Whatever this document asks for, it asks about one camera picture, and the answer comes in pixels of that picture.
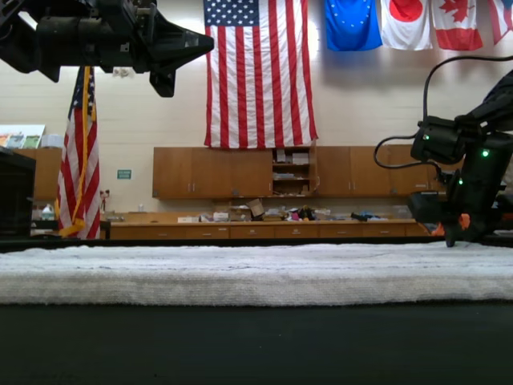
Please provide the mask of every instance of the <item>american flag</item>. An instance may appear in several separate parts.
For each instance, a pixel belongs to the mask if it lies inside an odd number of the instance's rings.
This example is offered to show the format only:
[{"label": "american flag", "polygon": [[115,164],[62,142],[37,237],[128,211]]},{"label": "american flag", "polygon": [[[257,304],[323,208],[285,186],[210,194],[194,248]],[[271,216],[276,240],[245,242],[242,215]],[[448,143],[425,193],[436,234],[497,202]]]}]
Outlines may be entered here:
[{"label": "american flag", "polygon": [[101,197],[95,69],[80,67],[67,117],[57,215],[64,237],[98,238]]},{"label": "american flag", "polygon": [[283,148],[317,138],[307,0],[204,0],[207,135],[213,148]]}]

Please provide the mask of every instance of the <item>drawer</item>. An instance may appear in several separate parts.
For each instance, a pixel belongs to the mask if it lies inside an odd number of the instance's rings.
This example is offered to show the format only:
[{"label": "drawer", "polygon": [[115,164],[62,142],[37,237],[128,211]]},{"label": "drawer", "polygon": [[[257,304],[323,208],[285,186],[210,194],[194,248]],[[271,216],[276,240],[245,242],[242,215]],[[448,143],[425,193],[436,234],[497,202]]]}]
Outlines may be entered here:
[{"label": "drawer", "polygon": [[364,225],[320,225],[319,238],[363,237]]},{"label": "drawer", "polygon": [[430,234],[426,229],[421,227],[420,225],[414,223],[411,225],[406,225],[406,236],[407,237],[429,237]]},{"label": "drawer", "polygon": [[404,237],[404,225],[362,225],[364,237]]},{"label": "drawer", "polygon": [[111,239],[185,239],[185,229],[175,226],[111,227]]},{"label": "drawer", "polygon": [[228,226],[193,226],[185,228],[187,239],[229,239]]},{"label": "drawer", "polygon": [[276,238],[317,238],[316,225],[283,225],[274,227]]},{"label": "drawer", "polygon": [[233,239],[264,239],[274,238],[274,227],[272,226],[232,226],[230,237]]}]

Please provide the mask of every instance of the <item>flag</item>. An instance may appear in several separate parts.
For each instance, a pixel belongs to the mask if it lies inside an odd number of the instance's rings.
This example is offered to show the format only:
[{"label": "flag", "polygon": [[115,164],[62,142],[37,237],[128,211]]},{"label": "flag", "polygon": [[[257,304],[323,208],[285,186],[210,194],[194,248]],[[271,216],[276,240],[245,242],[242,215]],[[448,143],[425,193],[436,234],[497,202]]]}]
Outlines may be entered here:
[{"label": "flag", "polygon": [[474,51],[483,46],[476,0],[431,0],[438,45],[443,50]]},{"label": "flag", "polygon": [[383,44],[398,50],[429,50],[428,0],[382,0]]},{"label": "flag", "polygon": [[511,16],[512,5],[513,0],[488,0],[495,44],[497,44],[508,31],[513,30],[513,17]]},{"label": "flag", "polygon": [[307,0],[204,0],[212,148],[283,148],[317,138]]},{"label": "flag", "polygon": [[80,67],[67,117],[56,205],[59,233],[64,237],[99,237],[101,197],[94,70]]},{"label": "flag", "polygon": [[325,0],[332,51],[367,51],[382,45],[374,0]]}]

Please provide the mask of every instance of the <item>lower cabinet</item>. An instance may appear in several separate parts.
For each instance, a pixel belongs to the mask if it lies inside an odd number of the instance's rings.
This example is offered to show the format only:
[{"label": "lower cabinet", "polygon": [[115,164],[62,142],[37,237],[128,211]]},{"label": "lower cabinet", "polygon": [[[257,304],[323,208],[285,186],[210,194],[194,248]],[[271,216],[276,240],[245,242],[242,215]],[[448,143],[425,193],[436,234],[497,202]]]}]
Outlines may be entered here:
[{"label": "lower cabinet", "polygon": [[111,228],[113,240],[428,237],[416,223],[170,225]]}]

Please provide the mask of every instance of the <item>green sign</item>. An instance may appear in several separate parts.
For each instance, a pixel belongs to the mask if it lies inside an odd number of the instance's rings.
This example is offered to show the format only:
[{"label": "green sign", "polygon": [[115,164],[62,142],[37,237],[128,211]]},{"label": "green sign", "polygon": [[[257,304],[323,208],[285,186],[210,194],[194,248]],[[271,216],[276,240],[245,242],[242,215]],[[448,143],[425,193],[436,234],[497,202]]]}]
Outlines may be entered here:
[{"label": "green sign", "polygon": [[130,180],[131,170],[118,170],[118,179]]}]

